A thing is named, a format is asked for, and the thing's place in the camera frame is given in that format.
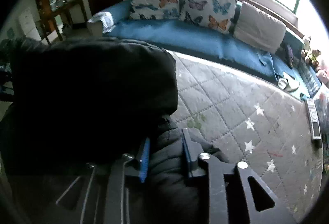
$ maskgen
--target stuffed animal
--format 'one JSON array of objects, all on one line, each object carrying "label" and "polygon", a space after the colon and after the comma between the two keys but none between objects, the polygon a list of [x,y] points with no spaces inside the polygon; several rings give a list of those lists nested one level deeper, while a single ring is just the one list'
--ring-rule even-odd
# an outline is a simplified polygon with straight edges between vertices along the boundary
[{"label": "stuffed animal", "polygon": [[319,65],[319,62],[316,60],[316,58],[320,56],[321,53],[322,52],[318,49],[313,49],[312,51],[302,49],[301,56],[305,60],[305,63],[309,63],[314,68],[316,68]]},{"label": "stuffed animal", "polygon": [[325,64],[325,61],[322,59],[320,64],[317,68],[315,68],[316,77],[320,80],[321,83],[327,85],[329,81],[329,69],[328,66]]},{"label": "stuffed animal", "polygon": [[303,36],[304,49],[310,51],[310,36]]},{"label": "stuffed animal", "polygon": [[326,70],[318,70],[318,72],[316,73],[316,77],[320,80],[321,83],[328,83],[328,75]]}]

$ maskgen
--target gray quilted mattress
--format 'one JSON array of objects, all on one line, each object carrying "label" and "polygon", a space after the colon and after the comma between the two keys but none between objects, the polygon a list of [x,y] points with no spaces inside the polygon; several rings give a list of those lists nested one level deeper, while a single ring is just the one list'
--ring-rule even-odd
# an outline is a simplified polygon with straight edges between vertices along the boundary
[{"label": "gray quilted mattress", "polygon": [[224,65],[176,59],[181,128],[197,128],[232,163],[244,160],[297,221],[318,197],[322,149],[310,140],[305,104],[276,86]]}]

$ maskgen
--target white pillow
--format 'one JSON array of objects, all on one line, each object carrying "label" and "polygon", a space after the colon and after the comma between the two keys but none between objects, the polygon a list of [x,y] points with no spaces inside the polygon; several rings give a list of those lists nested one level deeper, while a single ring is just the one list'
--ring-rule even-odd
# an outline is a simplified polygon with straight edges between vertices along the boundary
[{"label": "white pillow", "polygon": [[280,47],[286,32],[283,22],[242,2],[241,12],[237,20],[233,36],[255,48],[275,53]]},{"label": "white pillow", "polygon": [[130,17],[135,20],[177,19],[179,0],[132,0]]},{"label": "white pillow", "polygon": [[228,33],[237,0],[184,0],[180,20]]}]

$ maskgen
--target purple butterfly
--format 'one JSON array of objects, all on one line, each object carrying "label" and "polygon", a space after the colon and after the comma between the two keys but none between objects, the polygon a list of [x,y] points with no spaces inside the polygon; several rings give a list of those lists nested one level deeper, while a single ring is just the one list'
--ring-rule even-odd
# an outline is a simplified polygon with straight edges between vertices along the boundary
[{"label": "purple butterfly", "polygon": [[189,6],[191,9],[197,9],[198,11],[203,11],[203,6],[206,5],[207,1],[199,1],[196,2],[195,0],[189,0]]}]

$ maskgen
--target bolt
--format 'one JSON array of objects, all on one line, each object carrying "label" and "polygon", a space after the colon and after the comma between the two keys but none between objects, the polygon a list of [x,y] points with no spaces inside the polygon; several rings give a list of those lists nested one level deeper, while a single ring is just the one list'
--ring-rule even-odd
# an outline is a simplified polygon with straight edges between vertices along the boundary
[{"label": "bolt", "polygon": [[210,154],[209,154],[209,153],[200,153],[200,154],[199,154],[199,157],[200,157],[202,160],[208,160],[208,159],[210,159]]},{"label": "bolt", "polygon": [[246,162],[241,161],[237,164],[237,166],[241,169],[246,169],[248,167],[248,164]]}]

